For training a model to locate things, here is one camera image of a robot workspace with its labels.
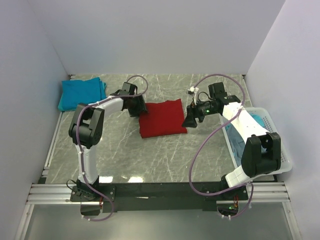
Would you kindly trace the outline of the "red t shirt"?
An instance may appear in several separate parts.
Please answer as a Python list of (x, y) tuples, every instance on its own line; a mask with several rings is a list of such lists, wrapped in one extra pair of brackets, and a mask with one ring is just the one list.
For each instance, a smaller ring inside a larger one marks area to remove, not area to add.
[(186, 134), (182, 126), (185, 116), (181, 99), (147, 103), (147, 112), (139, 116), (139, 133), (143, 139)]

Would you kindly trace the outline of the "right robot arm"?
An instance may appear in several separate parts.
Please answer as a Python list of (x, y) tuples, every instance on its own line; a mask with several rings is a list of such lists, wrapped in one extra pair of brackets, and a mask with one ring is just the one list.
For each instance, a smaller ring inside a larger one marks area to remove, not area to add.
[(243, 102), (235, 95), (228, 95), (222, 82), (208, 86), (209, 100), (201, 101), (197, 97), (198, 88), (193, 86), (187, 92), (193, 96), (186, 107), (186, 117), (182, 126), (196, 128), (204, 118), (220, 114), (227, 121), (222, 128), (232, 125), (244, 141), (241, 164), (221, 179), (218, 192), (206, 193), (197, 190), (192, 183), (191, 189), (201, 196), (221, 195), (230, 200), (237, 194), (237, 188), (243, 187), (256, 177), (272, 174), (281, 168), (281, 137), (259, 125), (245, 110)]

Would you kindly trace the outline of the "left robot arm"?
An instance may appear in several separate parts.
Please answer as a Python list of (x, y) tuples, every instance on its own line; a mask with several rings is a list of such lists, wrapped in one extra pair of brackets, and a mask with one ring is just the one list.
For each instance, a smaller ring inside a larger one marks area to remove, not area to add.
[(76, 194), (84, 196), (88, 201), (94, 201), (99, 197), (96, 151), (103, 134), (104, 120), (124, 110), (128, 110), (129, 116), (134, 118), (146, 113), (144, 93), (145, 91), (138, 93), (138, 87), (126, 81), (121, 89), (103, 100), (78, 104), (68, 130), (78, 157)]

